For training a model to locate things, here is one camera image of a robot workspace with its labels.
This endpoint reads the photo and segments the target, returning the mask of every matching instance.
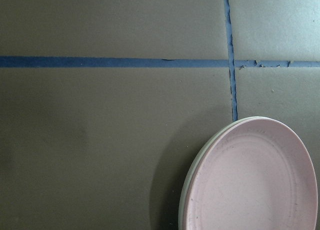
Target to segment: white plate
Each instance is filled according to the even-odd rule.
[[[201,149],[179,206],[185,230],[314,230],[318,193],[310,156],[284,124],[251,117]]]

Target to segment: blue tape line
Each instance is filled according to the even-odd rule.
[[[317,61],[235,61],[236,67],[320,67]]]
[[[0,67],[228,67],[228,60],[162,60],[136,58],[1,56]]]
[[[231,19],[230,19],[230,5],[229,5],[229,0],[223,0],[223,1],[224,1],[226,38],[227,38],[227,44],[228,44],[230,87],[231,87],[231,95],[232,95],[232,120],[237,121],[238,120],[237,87],[236,87],[234,45],[233,45],[233,38],[232,38],[232,25],[231,25]]]

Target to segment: pink plate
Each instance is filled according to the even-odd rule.
[[[233,123],[199,152],[179,206],[185,230],[314,230],[318,193],[310,156],[286,125]]]

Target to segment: gray wall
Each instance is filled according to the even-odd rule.
[[[319,1],[229,0],[235,59],[320,61]],[[224,0],[0,0],[0,22],[0,56],[231,57]],[[235,69],[239,119],[292,127],[317,176],[319,72]],[[231,98],[227,67],[0,68],[0,229],[177,229]]]

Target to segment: plate rim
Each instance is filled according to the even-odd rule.
[[[178,228],[179,230],[183,230],[184,229],[184,216],[185,216],[185,207],[186,207],[186,203],[187,203],[187,197],[188,197],[188,192],[189,192],[189,188],[190,185],[192,183],[192,179],[194,174],[197,171],[198,165],[201,163],[202,159],[205,157],[205,154],[207,153],[207,151],[224,135],[227,134],[227,132],[229,132],[229,130],[231,130],[231,128],[235,129],[238,125],[243,124],[244,122],[250,122],[250,121],[254,121],[254,120],[268,120],[268,121],[273,121],[276,122],[277,124],[280,124],[282,126],[284,126],[285,128],[287,128],[291,133],[293,133],[295,135],[295,137],[300,141],[300,143],[302,144],[304,151],[308,157],[308,161],[312,167],[312,172],[313,172],[313,176],[312,178],[314,179],[315,182],[315,191],[316,191],[316,209],[315,209],[315,222],[314,222],[314,229],[316,227],[316,222],[317,222],[317,215],[318,215],[318,187],[317,187],[317,179],[316,179],[316,173],[315,173],[315,168],[314,165],[312,163],[311,157],[309,155],[309,152],[306,148],[306,146],[304,145],[304,143],[302,142],[302,140],[299,138],[299,136],[287,125],[285,125],[284,123],[274,120],[272,118],[269,117],[264,117],[264,116],[252,116],[252,117],[246,117],[243,119],[240,119],[238,121],[232,122],[231,124],[227,125],[226,127],[222,128],[219,132],[217,132],[214,136],[212,136],[206,143],[205,145],[200,149],[200,151],[198,152],[198,154],[196,155],[196,157],[194,158],[188,173],[185,177],[184,180],[184,184],[182,187],[182,192],[180,195],[180,201],[179,201],[179,209],[178,209]]]

